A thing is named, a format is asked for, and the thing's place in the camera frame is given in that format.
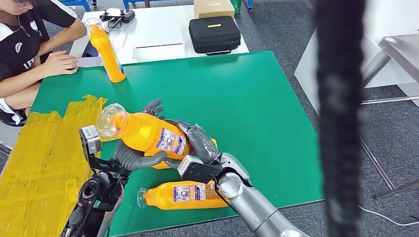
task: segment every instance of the person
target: person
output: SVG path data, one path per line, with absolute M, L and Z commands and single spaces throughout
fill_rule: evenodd
M 44 20 L 64 29 L 50 38 Z M 75 57 L 51 52 L 86 33 L 58 0 L 0 0 L 0 121 L 22 126 L 40 81 L 77 71 Z

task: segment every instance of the green table mat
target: green table mat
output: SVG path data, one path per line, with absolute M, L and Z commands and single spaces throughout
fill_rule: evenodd
M 200 124 L 222 152 L 239 159 L 252 184 L 276 207 L 322 199 L 317 135 L 272 52 L 138 63 L 124 69 L 127 78 L 117 84 L 108 80 L 103 67 L 46 78 L 32 111 L 56 110 L 64 115 L 68 102 L 90 94 L 108 98 L 107 105 L 120 103 L 128 112 L 138 112 L 149 101 L 162 98 L 166 118 Z M 102 144 L 103 158 L 113 155 L 115 144 Z M 179 175 L 171 169 L 133 172 L 110 235 L 236 215 L 229 207 L 138 208 L 139 188 L 177 180 Z

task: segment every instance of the black shirt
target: black shirt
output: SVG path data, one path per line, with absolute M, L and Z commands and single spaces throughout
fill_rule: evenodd
M 42 20 L 63 28 L 76 20 L 75 13 L 58 0 L 38 0 L 33 6 L 18 16 L 21 27 L 0 23 L 0 81 L 32 67 L 40 44 L 49 39 Z

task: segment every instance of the person's hand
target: person's hand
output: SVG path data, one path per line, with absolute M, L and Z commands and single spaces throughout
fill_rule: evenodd
M 45 78 L 62 74 L 73 74 L 77 72 L 77 59 L 66 54 L 66 51 L 58 51 L 51 53 L 39 67 L 42 69 Z

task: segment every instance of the clear bottle cap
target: clear bottle cap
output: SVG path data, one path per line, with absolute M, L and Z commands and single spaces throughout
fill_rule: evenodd
M 146 206 L 148 206 L 147 205 L 147 192 L 148 192 L 148 189 L 146 189 L 146 188 L 140 188 L 140 190 L 138 190 L 138 193 L 137 193 L 137 205 L 141 209 L 143 209 Z
M 102 137 L 121 135 L 127 126 L 128 114 L 120 104 L 106 106 L 96 121 L 96 129 Z
M 99 31 L 102 29 L 102 21 L 99 18 L 89 18 L 84 24 L 90 31 Z

